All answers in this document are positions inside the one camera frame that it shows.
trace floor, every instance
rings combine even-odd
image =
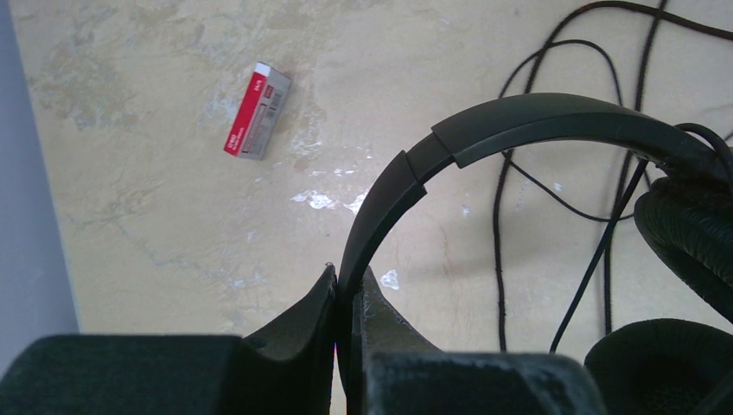
[[[85,332],[247,335],[339,264],[373,180],[436,122],[494,99],[584,0],[10,0]],[[655,5],[655,1],[641,2]],[[669,11],[732,30],[726,0]],[[597,41],[633,100],[650,19],[593,11],[563,38]],[[645,112],[727,133],[733,49],[662,23]],[[222,150],[256,61],[293,79],[263,161]],[[511,89],[519,93],[522,80]],[[613,100],[590,50],[553,52],[537,91]],[[607,215],[621,152],[542,144],[517,161],[575,206]],[[491,205],[498,157],[450,168],[372,262],[383,291],[449,350],[498,349]],[[307,195],[307,198],[296,197]],[[516,173],[502,205],[508,346],[546,350],[601,229]],[[615,240],[615,326],[679,317],[730,331],[645,246]],[[602,335],[600,285],[559,351]],[[334,413],[343,397],[335,394]]]

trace black headphones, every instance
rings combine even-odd
[[[666,173],[636,202],[636,225],[660,259],[733,322],[729,150],[725,159],[682,128],[562,93],[487,102],[445,119],[432,131],[387,165],[354,220],[339,273],[337,298],[345,310],[379,244],[427,194],[424,184],[431,177],[453,162],[462,169],[522,145],[571,139],[624,147]],[[340,343],[339,354],[347,347]],[[733,335],[680,320],[637,322],[601,339],[585,366],[609,413],[688,413],[733,374]],[[347,373],[342,369],[341,375]]]

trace red and white box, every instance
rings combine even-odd
[[[287,76],[258,62],[224,151],[240,158],[262,160],[289,90]]]

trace headphone ear cup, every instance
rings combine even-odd
[[[733,197],[710,181],[659,179],[639,198],[634,221],[680,279],[733,322]]]
[[[585,366],[610,415],[690,413],[733,370],[733,335],[684,320],[635,322],[596,343]]]

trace tangled cable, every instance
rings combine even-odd
[[[516,69],[514,69],[512,74],[507,79],[505,85],[502,87],[499,98],[504,97],[504,95],[507,93],[507,89],[512,84],[514,78],[517,76],[519,71],[524,66],[526,66],[528,63],[533,62],[532,71],[529,74],[529,77],[527,79],[526,86],[524,89],[524,93],[530,93],[534,86],[534,81],[537,79],[539,68],[541,67],[543,59],[545,58],[545,55],[547,54],[547,52],[552,48],[557,48],[557,47],[564,46],[564,45],[576,44],[576,45],[583,45],[586,47],[593,48],[595,49],[595,51],[597,51],[599,54],[602,55],[603,59],[608,63],[609,70],[611,72],[611,77],[613,79],[615,91],[616,91],[617,103],[619,105],[623,105],[623,99],[621,96],[621,88],[619,85],[619,80],[618,80],[618,76],[615,70],[614,63],[611,60],[610,56],[600,46],[596,45],[595,43],[591,41],[585,41],[581,39],[572,39],[572,40],[567,40],[567,41],[555,41],[555,39],[559,36],[560,32],[565,28],[565,26],[567,26],[570,22],[575,20],[580,15],[583,15],[589,11],[597,10],[597,9],[619,9],[619,10],[631,11],[634,13],[642,13],[648,16],[653,16],[653,21],[650,26],[649,32],[647,34],[647,39],[645,41],[644,49],[641,55],[641,63],[639,65],[639,72],[637,75],[637,82],[636,82],[636,89],[635,89],[634,109],[636,111],[641,111],[642,104],[643,104],[643,98],[644,98],[644,87],[645,87],[646,77],[647,77],[647,66],[649,62],[649,57],[651,55],[654,37],[656,35],[657,28],[659,27],[661,21],[673,23],[685,29],[690,29],[690,30],[693,30],[701,34],[710,35],[710,36],[713,36],[719,39],[723,39],[723,40],[727,40],[727,41],[733,41],[733,32],[712,28],[710,26],[705,26],[703,24],[693,22],[683,17],[676,16],[674,14],[666,12],[665,8],[667,5],[667,2],[668,0],[661,0],[660,5],[654,8],[654,7],[648,7],[648,6],[644,6],[640,4],[622,2],[622,1],[602,1],[602,2],[589,3],[589,4],[584,5],[583,7],[580,7],[574,10],[565,19],[563,19],[563,21],[561,21],[560,24],[557,25],[557,27],[552,31],[550,36],[545,41],[544,46],[540,50],[538,50],[534,54],[527,57],[523,62],[521,62],[517,66]],[[728,171],[728,174],[730,175],[729,180],[731,183],[731,192],[733,192],[733,155],[731,155],[730,149],[728,149],[727,145],[725,144],[726,141],[728,141],[729,139],[733,137],[733,131],[730,134],[728,134],[727,136],[725,136],[725,138],[720,138],[713,131],[710,131],[706,129],[705,127],[701,125],[697,125],[697,124],[680,124],[678,125],[678,128],[684,131],[688,131],[693,134],[699,135],[701,138],[703,138],[705,141],[711,144],[713,149],[723,159],[723,163],[726,165],[726,171]],[[613,241],[613,232],[614,232],[616,224],[619,221],[628,220],[633,217],[633,214],[628,214],[625,216],[621,216],[621,214],[623,212],[623,209],[626,207],[626,205],[630,201],[631,196],[634,193],[634,190],[636,189],[638,183],[641,181],[641,178],[643,177],[645,179],[645,183],[648,187],[651,186],[651,180],[649,179],[649,175],[646,172],[647,161],[639,160],[637,168],[634,171],[634,173],[632,174],[629,180],[629,183],[627,185],[628,170],[629,170],[631,161],[634,158],[634,156],[630,151],[626,153],[626,156],[624,157],[623,164],[621,167],[621,172],[619,174],[619,180],[616,186],[614,207],[612,209],[612,213],[610,217],[608,219],[605,219],[605,218],[600,218],[600,217],[597,217],[591,214],[586,214],[580,211],[579,209],[573,207],[567,201],[560,198],[557,194],[555,194],[552,190],[550,190],[542,182],[537,180],[535,177],[533,177],[532,175],[524,171],[519,165],[517,165],[513,161],[514,152],[515,152],[515,149],[511,149],[511,150],[508,150],[502,153],[502,155],[504,156],[504,163],[501,166],[501,171],[499,175],[499,183],[497,185],[496,196],[494,198],[494,212],[493,212],[494,261],[496,265],[497,291],[499,294],[498,295],[499,297],[498,305],[499,305],[500,350],[502,352],[507,351],[507,333],[506,333],[507,331],[507,307],[506,307],[506,297],[505,297],[505,291],[504,291],[503,270],[501,267],[501,237],[500,237],[499,216],[500,216],[501,197],[504,192],[504,187],[506,186],[507,175],[508,175],[510,168],[517,170],[521,175],[526,177],[530,182],[537,185],[539,188],[545,191],[548,195],[550,195],[555,201],[559,202],[562,206],[570,210],[572,213],[577,214],[587,220],[608,223],[602,234],[602,237],[598,244],[596,252],[594,253],[593,258],[590,261],[590,264],[588,265],[588,268],[586,269],[585,274],[583,275],[583,279],[581,280],[580,285],[577,288],[576,294],[573,297],[572,302],[570,303],[570,307],[568,308],[567,312],[565,313],[563,321],[560,323],[560,326],[558,327],[558,331],[556,332],[555,337],[552,340],[550,351],[555,352],[557,350],[558,344],[560,343],[560,340],[562,339],[563,333],[567,329],[567,326],[570,323],[570,320],[573,314],[575,313],[575,310],[577,309],[577,306],[580,303],[581,298],[583,297],[583,294],[585,292],[585,289],[588,286],[588,283],[593,275],[593,272],[595,271],[598,262],[600,262],[601,256],[603,256],[604,328],[605,328],[606,334],[610,333],[613,328],[612,313],[611,313],[611,245]]]

